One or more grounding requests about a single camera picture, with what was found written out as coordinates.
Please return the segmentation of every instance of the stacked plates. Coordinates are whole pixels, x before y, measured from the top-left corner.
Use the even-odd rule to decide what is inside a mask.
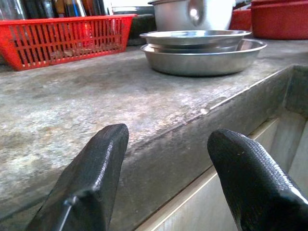
[[[249,31],[196,30],[141,34],[150,66],[179,76],[217,76],[243,71],[266,44],[244,39]]]

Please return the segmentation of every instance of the metal plate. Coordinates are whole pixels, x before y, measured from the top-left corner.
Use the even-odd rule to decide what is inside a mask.
[[[162,53],[149,45],[141,50],[154,70],[178,76],[219,76],[243,71],[265,47],[264,42],[243,39],[232,52]]]
[[[237,45],[244,36],[250,35],[244,30],[184,30],[161,31],[140,34],[147,43],[166,48],[230,47]]]

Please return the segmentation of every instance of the grey concrete surface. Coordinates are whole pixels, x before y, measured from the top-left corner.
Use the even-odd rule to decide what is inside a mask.
[[[136,48],[23,72],[4,67],[0,219],[40,202],[98,130],[126,123],[130,140],[111,230],[134,229],[211,166],[205,152],[212,130],[248,134],[277,112],[292,71],[268,76],[307,65],[308,41],[268,43],[250,68],[224,77],[157,73]]]

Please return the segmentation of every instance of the concrete countertop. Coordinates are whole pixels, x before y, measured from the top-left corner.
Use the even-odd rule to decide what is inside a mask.
[[[223,77],[155,72],[137,48],[23,72],[2,67],[0,219],[40,202],[106,125],[127,124],[130,139],[123,165],[134,168],[148,158],[138,152],[148,142],[291,64],[308,65],[308,41],[267,43],[250,68]]]

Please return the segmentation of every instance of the red basket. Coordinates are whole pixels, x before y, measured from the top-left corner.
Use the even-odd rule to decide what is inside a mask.
[[[135,14],[0,22],[0,54],[28,70],[125,51]]]

